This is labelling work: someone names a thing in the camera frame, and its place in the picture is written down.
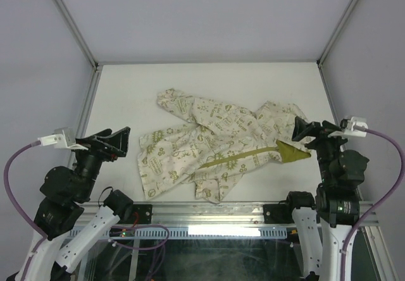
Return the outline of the cream patterned hooded jacket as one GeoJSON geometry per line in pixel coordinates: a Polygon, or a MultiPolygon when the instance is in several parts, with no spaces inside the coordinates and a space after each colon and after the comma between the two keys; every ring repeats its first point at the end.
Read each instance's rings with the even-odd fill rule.
{"type": "Polygon", "coordinates": [[[183,123],[139,139],[137,164],[148,200],[194,184],[196,199],[218,204],[244,174],[311,157],[305,142],[292,139],[295,119],[304,117],[296,104],[267,101],[251,111],[176,89],[160,92],[157,103],[183,123]]]}

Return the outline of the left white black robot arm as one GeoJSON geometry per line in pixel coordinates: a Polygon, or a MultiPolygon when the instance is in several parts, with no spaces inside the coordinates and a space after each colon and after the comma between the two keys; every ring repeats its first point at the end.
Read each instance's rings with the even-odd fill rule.
{"type": "Polygon", "coordinates": [[[32,227],[33,237],[23,266],[8,280],[69,280],[85,254],[113,225],[132,217],[131,198],[112,190],[99,206],[93,219],[71,241],[70,231],[84,212],[83,203],[90,200],[97,176],[104,162],[114,162],[128,153],[130,127],[116,132],[110,128],[84,138],[76,138],[69,128],[39,137],[22,147],[6,162],[4,188],[19,215],[32,227]],[[30,218],[12,193],[9,170],[23,152],[37,146],[53,146],[75,154],[73,168],[51,168],[40,187],[44,195],[34,218],[30,218]]]}

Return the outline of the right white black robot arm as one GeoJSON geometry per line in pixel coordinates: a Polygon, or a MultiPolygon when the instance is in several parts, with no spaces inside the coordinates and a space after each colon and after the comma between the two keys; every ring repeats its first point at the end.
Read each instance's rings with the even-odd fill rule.
{"type": "Polygon", "coordinates": [[[316,194],[292,191],[283,216],[296,224],[303,260],[303,280],[350,280],[352,250],[361,217],[358,186],[365,181],[368,158],[341,147],[350,138],[366,136],[366,122],[357,117],[340,125],[294,120],[292,141],[311,138],[321,175],[316,194]]]}

